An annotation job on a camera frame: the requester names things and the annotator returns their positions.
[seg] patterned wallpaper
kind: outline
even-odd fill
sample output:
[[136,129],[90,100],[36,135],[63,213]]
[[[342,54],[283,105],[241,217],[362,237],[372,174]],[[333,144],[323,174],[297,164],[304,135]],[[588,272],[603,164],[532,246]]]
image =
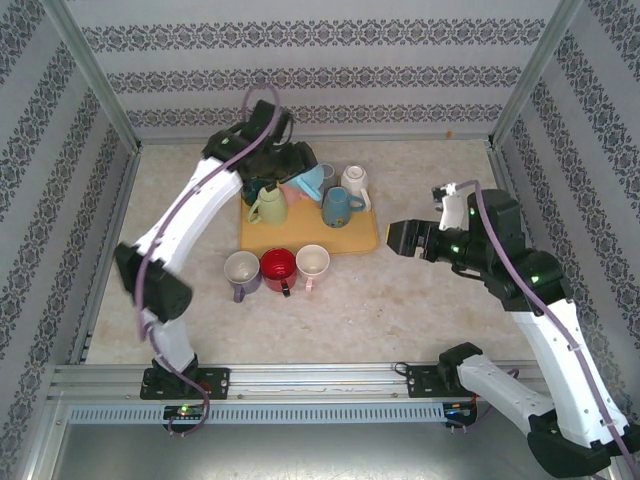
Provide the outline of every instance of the patterned wallpaper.
[[640,415],[640,0],[584,2],[503,145],[527,227],[575,289],[618,405]]
[[130,160],[42,6],[0,0],[0,479],[69,360]]
[[254,82],[300,134],[487,135],[557,4],[68,1],[143,140],[236,122]]

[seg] mug handle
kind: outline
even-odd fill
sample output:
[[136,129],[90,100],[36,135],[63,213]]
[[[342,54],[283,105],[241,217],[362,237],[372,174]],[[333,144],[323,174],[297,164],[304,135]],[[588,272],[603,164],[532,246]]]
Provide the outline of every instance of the mug handle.
[[258,209],[258,207],[260,206],[260,199],[256,200],[253,205],[251,205],[251,208],[249,209],[249,216],[247,217],[247,221],[251,224],[251,225],[255,225],[256,223],[258,223],[260,220],[262,220],[262,218],[260,218],[259,214],[256,214],[256,218],[251,218],[253,217],[253,214],[256,213],[256,210]]
[[282,280],[280,282],[280,285],[282,285],[282,294],[284,295],[284,297],[289,298],[291,296],[291,290],[289,290],[289,285],[287,284],[287,282]]
[[304,193],[309,195],[316,202],[322,199],[322,195],[320,194],[320,192],[317,189],[311,188],[311,186],[307,182],[305,182],[304,179],[298,179],[298,185]]
[[244,300],[244,287],[242,285],[236,285],[233,287],[233,301],[236,303],[241,303]]
[[367,192],[366,188],[361,188],[360,195],[362,195],[362,200],[364,200],[364,211],[368,212],[369,210],[371,210],[371,199],[369,198],[369,192]]
[[[364,203],[364,200],[362,200],[360,197],[356,197],[355,195],[349,194],[348,202],[352,212],[364,212],[366,205]],[[351,206],[351,202],[356,202],[356,203],[359,203],[360,205],[358,205],[357,207],[353,207]]]

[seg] marble floor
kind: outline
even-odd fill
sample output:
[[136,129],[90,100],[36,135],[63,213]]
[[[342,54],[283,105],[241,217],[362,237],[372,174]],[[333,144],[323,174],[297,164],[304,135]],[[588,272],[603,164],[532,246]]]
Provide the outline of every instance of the marble floor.
[[[223,275],[237,250],[240,200],[228,202],[195,244],[181,277],[194,287],[185,313],[202,363],[351,363],[434,361],[471,341],[494,360],[530,360],[533,353],[499,302],[479,282],[446,264],[396,256],[385,244],[390,222],[439,218],[430,189],[479,179],[494,186],[480,140],[311,143],[319,162],[339,172],[362,165],[371,178],[379,248],[332,258],[330,277],[285,299],[264,285],[235,304]],[[134,243],[154,225],[189,180],[202,145],[146,146],[121,232]],[[87,363],[148,364],[136,335],[134,309],[112,267]]]

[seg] yellow cutting board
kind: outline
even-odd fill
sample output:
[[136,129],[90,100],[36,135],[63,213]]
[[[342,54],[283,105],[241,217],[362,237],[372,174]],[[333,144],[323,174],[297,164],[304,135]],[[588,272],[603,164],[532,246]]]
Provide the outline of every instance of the yellow cutting board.
[[255,225],[247,221],[249,207],[242,204],[240,249],[261,257],[271,248],[283,247],[295,255],[305,245],[316,244],[332,255],[367,253],[378,248],[378,230],[373,210],[353,213],[342,228],[331,228],[322,221],[322,210],[313,200],[300,200],[289,207],[282,225]]

